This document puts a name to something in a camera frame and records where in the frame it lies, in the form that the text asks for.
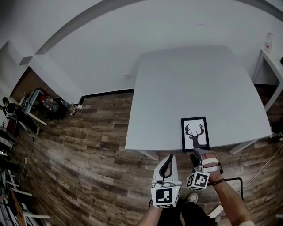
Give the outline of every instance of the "wooden floor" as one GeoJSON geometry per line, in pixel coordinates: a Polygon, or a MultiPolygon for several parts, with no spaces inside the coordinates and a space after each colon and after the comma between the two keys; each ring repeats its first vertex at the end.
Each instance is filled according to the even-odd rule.
{"type": "MultiPolygon", "coordinates": [[[[13,158],[23,167],[27,157],[21,189],[33,194],[34,211],[50,215],[51,222],[59,226],[127,226],[139,222],[151,199],[153,169],[158,162],[124,150],[132,97],[129,93],[85,99],[75,116],[42,126],[33,148],[31,137],[20,134],[13,158]]],[[[277,102],[269,111],[270,120],[281,115],[283,108],[277,102]]],[[[280,145],[267,145],[262,140],[231,156],[231,147],[213,150],[225,177],[241,177],[245,185],[280,145]]],[[[184,183],[191,173],[189,155],[171,153],[176,155],[184,183]]],[[[169,153],[158,154],[162,159],[169,153]]],[[[283,156],[277,154],[244,190],[245,203],[257,226],[267,225],[282,203],[282,162],[283,156]]],[[[237,181],[230,184],[240,190],[237,181]]],[[[189,193],[183,189],[181,197],[189,193]]],[[[198,194],[198,204],[206,212],[219,204],[211,187],[198,194]]],[[[220,225],[229,225],[226,216],[220,225]]]]}

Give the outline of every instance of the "sneaker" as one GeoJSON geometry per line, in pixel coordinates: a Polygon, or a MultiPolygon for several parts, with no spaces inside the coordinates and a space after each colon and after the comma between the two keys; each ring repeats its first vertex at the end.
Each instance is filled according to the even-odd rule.
{"type": "Polygon", "coordinates": [[[36,130],[36,135],[38,135],[39,130],[40,130],[40,127],[38,126],[38,127],[37,127],[37,130],[36,130]]]}
{"type": "Polygon", "coordinates": [[[187,198],[187,202],[186,203],[195,203],[198,201],[198,194],[193,192],[189,195],[189,197],[187,198]]]}

